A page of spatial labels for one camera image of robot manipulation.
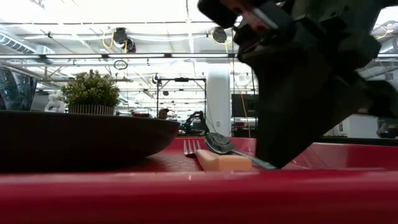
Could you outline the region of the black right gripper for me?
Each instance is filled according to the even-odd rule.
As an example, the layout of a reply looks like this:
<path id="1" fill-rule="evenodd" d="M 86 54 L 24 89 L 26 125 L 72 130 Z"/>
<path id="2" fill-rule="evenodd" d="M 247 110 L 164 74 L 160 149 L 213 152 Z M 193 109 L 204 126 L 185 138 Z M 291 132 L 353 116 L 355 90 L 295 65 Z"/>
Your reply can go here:
<path id="1" fill-rule="evenodd" d="M 364 90 L 332 71 L 352 73 L 377 57 L 381 45 L 371 31 L 382 1 L 214 0 L 197 6 L 220 27 L 235 31 L 238 60 L 258 77 L 256 157 L 282 168 L 338 123 L 371 106 Z M 326 61 L 298 62 L 307 49 Z"/>

